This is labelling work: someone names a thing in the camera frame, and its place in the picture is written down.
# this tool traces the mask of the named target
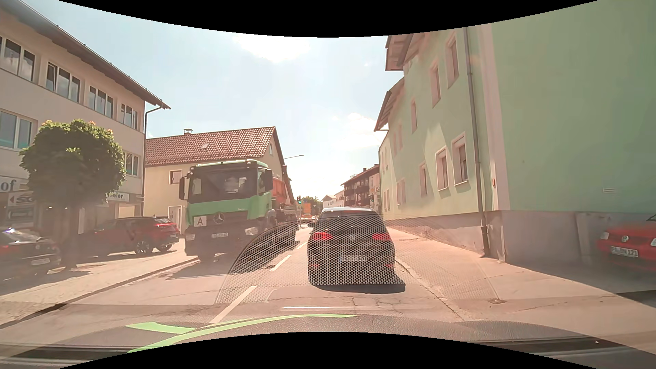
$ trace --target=curb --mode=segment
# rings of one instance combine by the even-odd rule
[[[444,293],[440,290],[439,286],[433,286],[427,280],[421,278],[414,269],[412,269],[408,264],[404,263],[402,260],[396,258],[396,262],[399,263],[405,270],[407,270],[410,275],[417,280],[424,288],[426,288],[432,295],[438,298],[446,307],[448,307],[454,314],[456,314],[460,319],[465,322],[478,320],[472,318],[465,310],[462,310],[456,303],[444,297]]]
[[[34,313],[29,314],[28,316],[25,316],[25,317],[23,317],[23,318],[15,319],[15,320],[10,320],[10,321],[8,321],[8,322],[6,322],[6,323],[2,323],[2,324],[0,324],[0,330],[3,329],[3,328],[7,328],[7,327],[10,327],[10,326],[13,326],[13,325],[18,324],[18,323],[22,323],[22,322],[24,322],[24,321],[26,321],[26,320],[36,318],[37,316],[40,316],[40,315],[43,315],[43,314],[47,314],[47,313],[49,313],[49,312],[51,312],[51,311],[57,311],[57,310],[60,310],[62,307],[65,307],[66,305],[68,305],[68,304],[70,304],[70,303],[74,303],[74,302],[76,302],[76,301],[82,300],[82,299],[84,299],[84,298],[87,298],[87,297],[89,297],[89,296],[95,295],[95,294],[97,294],[97,293],[105,292],[105,291],[111,290],[112,288],[120,287],[120,286],[123,286],[123,285],[128,284],[128,283],[136,282],[136,281],[138,281],[138,280],[141,280],[141,279],[147,278],[147,277],[152,276],[152,275],[154,275],[154,274],[161,273],[161,272],[163,272],[163,271],[167,271],[167,270],[172,269],[172,268],[175,268],[175,267],[180,267],[180,266],[183,266],[183,265],[185,265],[185,264],[191,264],[191,263],[196,262],[196,261],[198,261],[198,258],[197,258],[197,257],[194,257],[194,258],[191,259],[191,260],[182,261],[182,262],[180,262],[180,263],[176,263],[176,264],[173,264],[173,265],[169,265],[168,267],[164,267],[164,268],[157,269],[156,271],[148,272],[148,273],[146,273],[146,274],[142,274],[142,275],[140,275],[140,276],[132,277],[132,278],[130,278],[130,279],[127,279],[127,280],[124,280],[124,281],[121,281],[121,282],[117,282],[117,283],[115,283],[115,284],[112,284],[112,285],[109,285],[109,286],[106,286],[106,287],[100,288],[99,290],[95,290],[95,291],[87,292],[87,293],[85,293],[84,295],[81,295],[81,296],[78,296],[78,297],[74,297],[74,298],[72,298],[72,299],[69,299],[69,300],[67,300],[67,301],[64,301],[63,303],[53,303],[53,304],[51,304],[51,306],[49,306],[49,307],[45,307],[45,308],[40,309],[40,310],[38,310],[38,311],[35,311]]]

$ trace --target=drainpipe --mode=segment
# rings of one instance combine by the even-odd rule
[[[483,236],[483,256],[490,257],[490,241],[487,233],[487,219],[483,210],[483,190],[481,186],[481,160],[478,150],[478,124],[476,122],[476,105],[474,104],[474,83],[472,82],[472,64],[469,56],[469,32],[464,30],[464,54],[467,63],[467,82],[469,84],[469,107],[472,112],[472,138],[474,139],[474,163],[476,166],[476,197],[478,201],[478,214],[481,217],[481,234]]]
[[[142,166],[142,171],[141,171],[141,215],[144,214],[144,198],[146,197],[146,132],[148,128],[148,113],[152,113],[155,110],[162,109],[161,106],[158,106],[157,108],[154,108],[153,110],[148,110],[146,114],[144,115],[144,152],[143,155],[141,155],[141,166]]]

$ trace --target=side mirror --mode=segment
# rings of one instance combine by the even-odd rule
[[[180,182],[178,184],[178,198],[180,198],[180,200],[184,200],[184,179],[185,178],[186,177],[181,177]]]
[[[274,172],[267,169],[262,173],[262,180],[264,181],[264,190],[266,192],[274,189]]]

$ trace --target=license plate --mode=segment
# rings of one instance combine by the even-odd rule
[[[366,255],[342,255],[339,261],[367,261]]]
[[[43,265],[47,263],[50,263],[50,259],[48,258],[32,260],[32,265]]]
[[[627,257],[638,257],[638,250],[618,248],[617,246],[611,246],[611,253]]]

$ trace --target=mercedes logo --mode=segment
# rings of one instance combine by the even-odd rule
[[[223,216],[223,213],[214,214],[214,218],[213,218],[214,223],[221,224],[221,223],[223,223],[224,220],[225,220],[225,218]]]

